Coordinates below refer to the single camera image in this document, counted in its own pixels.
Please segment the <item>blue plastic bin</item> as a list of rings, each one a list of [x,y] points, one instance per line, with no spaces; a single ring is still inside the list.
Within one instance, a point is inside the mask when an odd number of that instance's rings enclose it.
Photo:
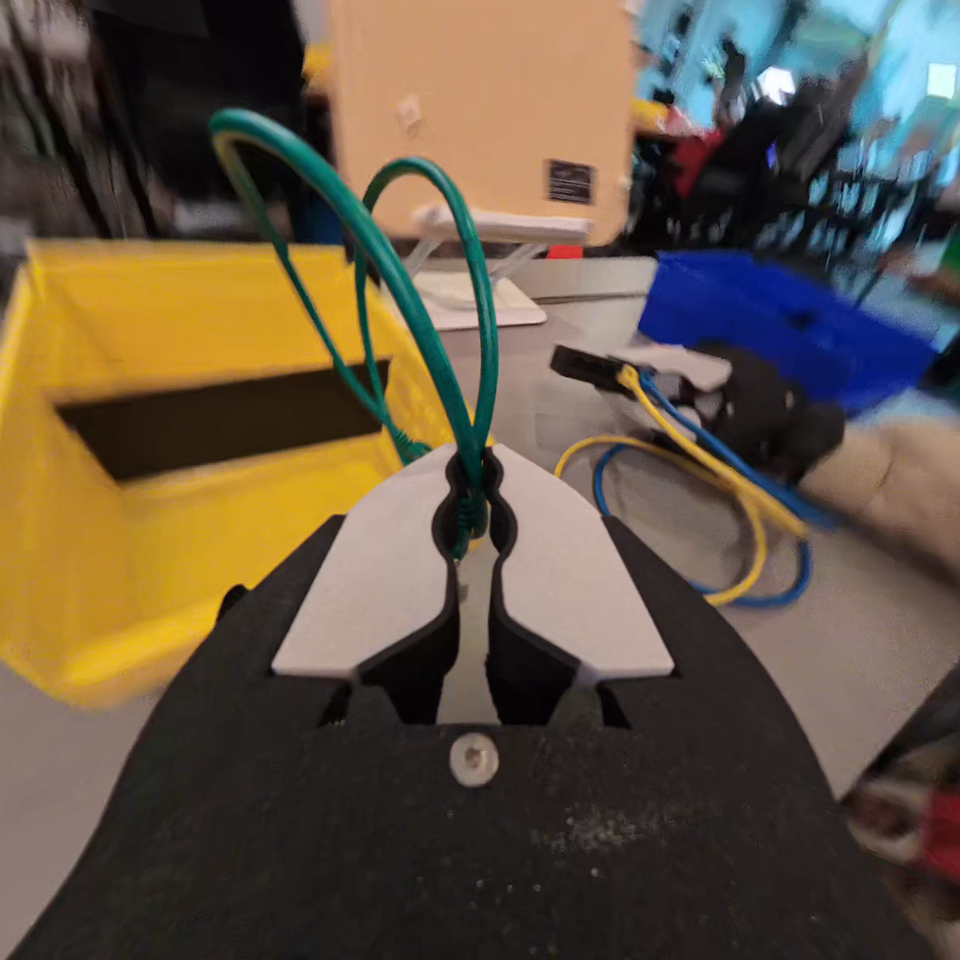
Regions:
[[[847,414],[918,386],[935,359],[921,337],[738,251],[661,253],[638,332],[688,349],[751,352],[811,401]]]

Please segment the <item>light wooden board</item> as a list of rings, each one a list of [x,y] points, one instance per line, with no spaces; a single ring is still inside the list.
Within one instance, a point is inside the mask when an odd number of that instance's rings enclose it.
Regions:
[[[422,157],[472,213],[620,233],[634,143],[636,6],[618,1],[328,2],[337,169],[362,195]]]

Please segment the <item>black ethernet port block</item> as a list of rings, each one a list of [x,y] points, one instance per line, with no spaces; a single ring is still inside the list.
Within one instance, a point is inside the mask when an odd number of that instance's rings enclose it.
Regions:
[[[618,379],[625,365],[616,358],[557,344],[549,369],[562,378],[585,383],[599,392],[630,397],[631,391]]]

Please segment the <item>yellow plastic bin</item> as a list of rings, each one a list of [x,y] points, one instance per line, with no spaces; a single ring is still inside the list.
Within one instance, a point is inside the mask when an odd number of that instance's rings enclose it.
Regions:
[[[2,665],[72,707],[168,682],[402,468],[269,245],[48,239],[2,334]]]

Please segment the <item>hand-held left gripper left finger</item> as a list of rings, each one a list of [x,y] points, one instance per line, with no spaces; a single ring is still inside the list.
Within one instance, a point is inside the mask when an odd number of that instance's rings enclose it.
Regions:
[[[455,454],[452,443],[436,448],[348,511],[274,675],[378,688],[401,722],[436,724],[460,646]]]

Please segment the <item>person's right hand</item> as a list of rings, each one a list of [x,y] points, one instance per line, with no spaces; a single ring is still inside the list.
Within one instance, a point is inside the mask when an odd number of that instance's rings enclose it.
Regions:
[[[932,418],[846,426],[799,491],[884,546],[959,581],[959,426]]]

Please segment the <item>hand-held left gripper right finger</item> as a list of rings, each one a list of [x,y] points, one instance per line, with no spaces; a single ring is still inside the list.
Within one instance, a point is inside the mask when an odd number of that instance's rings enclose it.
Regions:
[[[486,449],[486,683],[502,725],[546,725],[569,690],[670,676],[675,662],[601,515],[498,442]]]

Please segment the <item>white stand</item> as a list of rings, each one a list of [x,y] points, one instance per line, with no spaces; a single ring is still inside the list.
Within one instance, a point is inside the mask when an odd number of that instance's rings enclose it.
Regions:
[[[488,271],[498,327],[533,327],[546,321],[546,312],[511,280],[511,275],[553,245],[583,246],[594,222],[583,217],[532,217],[473,210],[471,216],[482,242],[515,244],[506,259]],[[418,242],[406,260],[434,327],[441,332],[477,330],[479,295],[468,270],[426,270],[428,259],[458,233],[450,209],[439,203],[414,211]]]

